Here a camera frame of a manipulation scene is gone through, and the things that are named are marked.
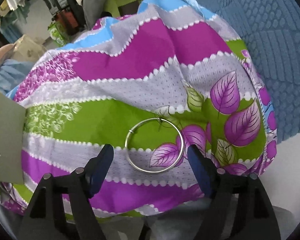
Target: blue quilted fabric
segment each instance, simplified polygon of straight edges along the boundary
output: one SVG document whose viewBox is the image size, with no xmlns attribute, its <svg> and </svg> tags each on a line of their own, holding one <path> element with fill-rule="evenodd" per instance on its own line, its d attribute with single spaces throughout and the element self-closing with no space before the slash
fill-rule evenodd
<svg viewBox="0 0 300 240">
<path fill-rule="evenodd" d="M 300 132 L 300 8 L 294 0 L 197 0 L 242 37 L 272 97 L 278 142 Z"/>
</svg>

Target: metal ring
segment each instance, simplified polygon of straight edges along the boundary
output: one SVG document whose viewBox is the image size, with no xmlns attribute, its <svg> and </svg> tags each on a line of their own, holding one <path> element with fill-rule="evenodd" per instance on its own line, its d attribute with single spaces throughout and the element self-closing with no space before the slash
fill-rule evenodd
<svg viewBox="0 0 300 240">
<path fill-rule="evenodd" d="M 160 170 L 160 171 L 148 171 L 148 170 L 144 170 L 142 168 L 139 168 L 138 166 L 136 166 L 133 161 L 130 159 L 130 156 L 129 156 L 129 150 L 128 150 L 128 141 L 129 141 L 129 137 L 132 133 L 134 133 L 134 130 L 138 127 L 140 127 L 141 125 L 143 125 L 145 122 L 149 122 L 149 121 L 152 121 L 152 120 L 158 120 L 158 121 L 163 121 L 163 122 L 167 122 L 169 124 L 171 124 L 173 126 L 174 129 L 177 130 L 180 138 L 181 138 L 181 148 L 180 148 L 180 152 L 179 152 L 179 155 L 178 155 L 178 158 L 175 160 L 175 162 L 173 164 L 171 164 L 170 166 L 164 168 L 163 170 Z M 124 147 L 125 149 L 127 150 L 126 152 L 126 155 L 127 155 L 127 160 L 128 162 L 131 164 L 132 167 L 134 167 L 136 170 L 138 171 L 142 171 L 142 172 L 147 172 L 147 173 L 160 173 L 160 172 L 164 172 L 164 171 L 168 171 L 170 169 L 172 169 L 182 158 L 182 155 L 183 155 L 183 150 L 185 149 L 185 140 L 182 136 L 182 133 L 181 131 L 179 130 L 179 128 L 174 125 L 172 122 L 168 121 L 168 120 L 165 120 L 165 119 L 162 119 L 162 118 L 159 118 L 159 117 L 154 117 L 154 118 L 149 118 L 149 119 L 146 119 L 146 120 L 143 120 L 139 123 L 137 123 L 134 127 L 132 127 L 128 134 L 127 134 L 127 137 L 126 137 L 126 141 L 124 143 Z"/>
</svg>

